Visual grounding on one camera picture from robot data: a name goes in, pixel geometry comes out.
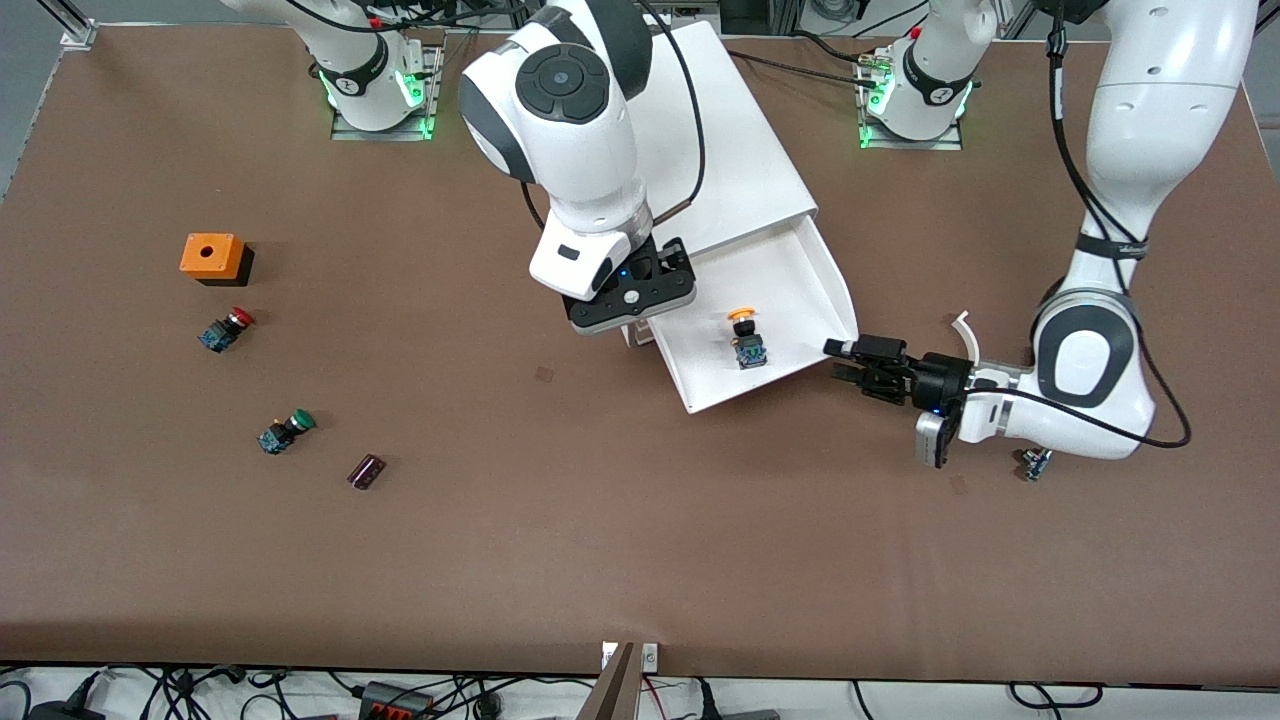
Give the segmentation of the white plastic drawer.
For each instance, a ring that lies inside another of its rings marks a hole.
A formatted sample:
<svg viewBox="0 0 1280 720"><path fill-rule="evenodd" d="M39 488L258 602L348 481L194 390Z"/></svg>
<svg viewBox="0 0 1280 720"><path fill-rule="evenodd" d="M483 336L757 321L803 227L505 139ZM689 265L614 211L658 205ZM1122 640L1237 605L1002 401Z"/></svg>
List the white plastic drawer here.
<svg viewBox="0 0 1280 720"><path fill-rule="evenodd" d="M700 413L826 359L827 340L855 340L844 274L801 214L694 252L694 301L649 320L685 410ZM730 314L751 307L765 365L740 368Z"/></svg>

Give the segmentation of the yellow push button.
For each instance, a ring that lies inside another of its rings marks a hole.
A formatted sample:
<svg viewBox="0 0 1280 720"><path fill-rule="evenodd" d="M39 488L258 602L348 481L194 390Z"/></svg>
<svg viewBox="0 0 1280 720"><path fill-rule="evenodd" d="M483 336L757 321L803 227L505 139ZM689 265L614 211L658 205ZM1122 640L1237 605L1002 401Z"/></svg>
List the yellow push button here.
<svg viewBox="0 0 1280 720"><path fill-rule="evenodd" d="M762 336L756 332L756 311L754 307L739 307L731 311L728 322L733 332L731 345L740 370L749 370L768 364L768 352Z"/></svg>

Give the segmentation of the white drawer cabinet casing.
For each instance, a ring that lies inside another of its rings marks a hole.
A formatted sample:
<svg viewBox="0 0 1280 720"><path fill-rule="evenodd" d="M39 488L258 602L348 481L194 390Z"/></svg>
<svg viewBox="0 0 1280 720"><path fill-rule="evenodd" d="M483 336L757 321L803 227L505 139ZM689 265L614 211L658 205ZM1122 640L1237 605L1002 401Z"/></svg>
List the white drawer cabinet casing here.
<svg viewBox="0 0 1280 720"><path fill-rule="evenodd" d="M653 211L690 201L655 224L657 245L680 237L691 256L814 217L814 197L710 24L654 37L650 77L628 114Z"/></svg>

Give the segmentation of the green push button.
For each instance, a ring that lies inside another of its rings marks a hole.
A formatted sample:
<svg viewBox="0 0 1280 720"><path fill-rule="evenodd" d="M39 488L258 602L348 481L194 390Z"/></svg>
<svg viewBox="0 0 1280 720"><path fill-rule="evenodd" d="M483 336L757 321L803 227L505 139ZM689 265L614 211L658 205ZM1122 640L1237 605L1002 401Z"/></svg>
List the green push button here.
<svg viewBox="0 0 1280 720"><path fill-rule="evenodd" d="M276 419L259 436L259 447L268 455L284 454L301 436L316 428L314 416L302 407L288 418Z"/></svg>

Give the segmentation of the red push button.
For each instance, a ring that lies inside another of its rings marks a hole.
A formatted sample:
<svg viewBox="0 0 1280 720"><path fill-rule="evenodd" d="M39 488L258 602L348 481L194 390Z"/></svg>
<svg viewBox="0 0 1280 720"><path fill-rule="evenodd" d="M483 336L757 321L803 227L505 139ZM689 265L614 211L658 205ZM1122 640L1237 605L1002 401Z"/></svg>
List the red push button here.
<svg viewBox="0 0 1280 720"><path fill-rule="evenodd" d="M234 345L253 323L255 318L248 311L242 307L232 307L224 318L215 319L206 327L198 341L205 348L221 354Z"/></svg>

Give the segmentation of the black power strip red switches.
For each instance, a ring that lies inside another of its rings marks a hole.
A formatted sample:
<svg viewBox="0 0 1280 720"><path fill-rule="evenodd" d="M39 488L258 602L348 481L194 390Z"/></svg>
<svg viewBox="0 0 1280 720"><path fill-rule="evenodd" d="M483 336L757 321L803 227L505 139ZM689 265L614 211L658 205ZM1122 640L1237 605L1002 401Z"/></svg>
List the black power strip red switches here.
<svg viewBox="0 0 1280 720"><path fill-rule="evenodd" d="M429 720L433 696L381 682L361 685L357 720Z"/></svg>

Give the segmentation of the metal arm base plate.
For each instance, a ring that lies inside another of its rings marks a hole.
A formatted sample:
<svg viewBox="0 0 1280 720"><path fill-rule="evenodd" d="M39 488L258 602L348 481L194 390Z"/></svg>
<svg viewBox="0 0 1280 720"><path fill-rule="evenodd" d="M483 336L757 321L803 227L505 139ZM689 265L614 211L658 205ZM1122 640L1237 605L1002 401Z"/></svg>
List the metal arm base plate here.
<svg viewBox="0 0 1280 720"><path fill-rule="evenodd" d="M860 146L863 149L892 149L913 151L959 151L963 149L960 119L965 111L965 101L973 90L973 83L948 100L945 105L931 106L909 100L918 95L910 85L895 79L896 56L891 46L878 47L859 56L855 78L869 81L870 87L861 87L858 96L858 124ZM914 138L900 135L896 129L918 129L924 120L937 120L942 110L948 110L950 124L931 138Z"/></svg>
<svg viewBox="0 0 1280 720"><path fill-rule="evenodd" d="M419 142L430 141L435 133L436 110L442 86L443 47L424 46L417 40L408 41L399 64L390 70L389 86L393 95L378 90L378 106L374 111L357 109L355 115L362 120L374 119L375 128L353 126L349 114L343 110L348 101L338 100L326 88L326 101L332 108L333 140L378 141L378 142Z"/></svg>

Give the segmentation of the brown wooden post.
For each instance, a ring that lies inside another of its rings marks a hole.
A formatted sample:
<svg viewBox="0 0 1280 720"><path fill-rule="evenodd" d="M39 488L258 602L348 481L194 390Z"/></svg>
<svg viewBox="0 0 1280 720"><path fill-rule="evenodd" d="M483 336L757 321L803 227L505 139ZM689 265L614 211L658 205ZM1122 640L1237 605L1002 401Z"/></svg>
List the brown wooden post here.
<svg viewBox="0 0 1280 720"><path fill-rule="evenodd" d="M644 680L643 644L618 643L608 659L575 720L637 720L637 702Z"/></svg>

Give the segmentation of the orange button enclosure box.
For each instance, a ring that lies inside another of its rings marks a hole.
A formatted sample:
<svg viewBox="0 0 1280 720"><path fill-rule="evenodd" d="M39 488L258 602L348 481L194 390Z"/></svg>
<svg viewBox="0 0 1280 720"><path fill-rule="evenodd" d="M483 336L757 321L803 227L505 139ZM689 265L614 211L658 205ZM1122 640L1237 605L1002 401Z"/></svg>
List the orange button enclosure box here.
<svg viewBox="0 0 1280 720"><path fill-rule="evenodd" d="M179 270L209 287L246 287L255 251L236 234L191 233L180 255Z"/></svg>

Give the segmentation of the aluminium frame post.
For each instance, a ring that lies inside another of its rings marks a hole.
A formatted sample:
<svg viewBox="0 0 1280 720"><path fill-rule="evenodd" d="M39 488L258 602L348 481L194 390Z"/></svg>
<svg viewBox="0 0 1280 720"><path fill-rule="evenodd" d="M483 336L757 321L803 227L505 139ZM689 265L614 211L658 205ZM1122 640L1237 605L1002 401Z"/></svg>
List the aluminium frame post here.
<svg viewBox="0 0 1280 720"><path fill-rule="evenodd" d="M35 0L61 28L64 50L87 51L96 38L99 24L84 14L73 0Z"/></svg>

